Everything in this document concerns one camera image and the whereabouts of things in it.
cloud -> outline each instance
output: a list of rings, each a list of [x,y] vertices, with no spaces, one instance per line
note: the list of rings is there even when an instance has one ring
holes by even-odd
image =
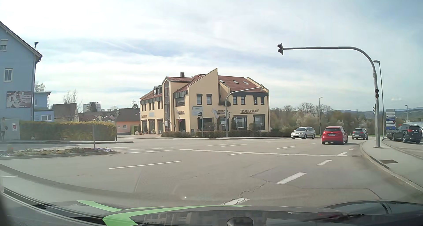
[[[128,107],[165,76],[218,67],[263,83],[272,107],[323,96],[333,108],[371,109],[373,70],[365,56],[353,50],[281,56],[280,42],[357,46],[381,61],[387,99],[401,95],[418,106],[423,97],[418,0],[36,0],[37,16],[28,12],[33,1],[0,0],[0,19],[28,43],[39,41],[44,57],[36,79],[54,91],[52,103],[76,88],[87,102]],[[416,91],[403,93],[398,84]]]

gray car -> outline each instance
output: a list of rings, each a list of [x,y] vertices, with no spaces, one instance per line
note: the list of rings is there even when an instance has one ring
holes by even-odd
[[[297,128],[295,131],[293,131],[291,133],[291,137],[292,139],[296,138],[296,137],[300,137],[300,138],[314,138],[316,135],[316,131],[314,130],[314,128],[307,126],[307,127],[299,127]]]

orange house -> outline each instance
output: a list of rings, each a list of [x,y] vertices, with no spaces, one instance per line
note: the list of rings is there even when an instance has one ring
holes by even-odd
[[[118,135],[130,135],[133,126],[140,124],[140,108],[119,109],[119,116],[116,118]]]

flower bed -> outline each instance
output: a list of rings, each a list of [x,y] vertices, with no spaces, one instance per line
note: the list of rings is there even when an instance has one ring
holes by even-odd
[[[37,149],[25,149],[22,151],[13,151],[13,148],[9,148],[6,151],[0,151],[0,157],[10,156],[34,156],[34,155],[53,155],[53,154],[66,154],[66,153],[89,153],[89,152],[111,152],[110,148],[80,148],[73,147],[67,149],[48,149],[48,150],[37,150]]]

car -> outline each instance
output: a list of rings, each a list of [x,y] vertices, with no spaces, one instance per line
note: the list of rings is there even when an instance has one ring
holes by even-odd
[[[292,139],[296,138],[296,137],[300,137],[300,138],[314,138],[316,135],[316,131],[314,130],[314,128],[307,126],[307,127],[299,127],[297,128],[295,131],[293,131],[291,133],[291,137]]]
[[[348,134],[342,126],[328,126],[323,131],[321,143],[339,143],[344,145],[348,143]]]
[[[402,124],[392,131],[392,141],[401,139],[403,143],[415,142],[419,144],[422,139],[422,129],[417,124]]]
[[[352,131],[352,139],[355,138],[362,138],[362,139],[369,139],[369,134],[367,133],[366,129],[356,128]]]

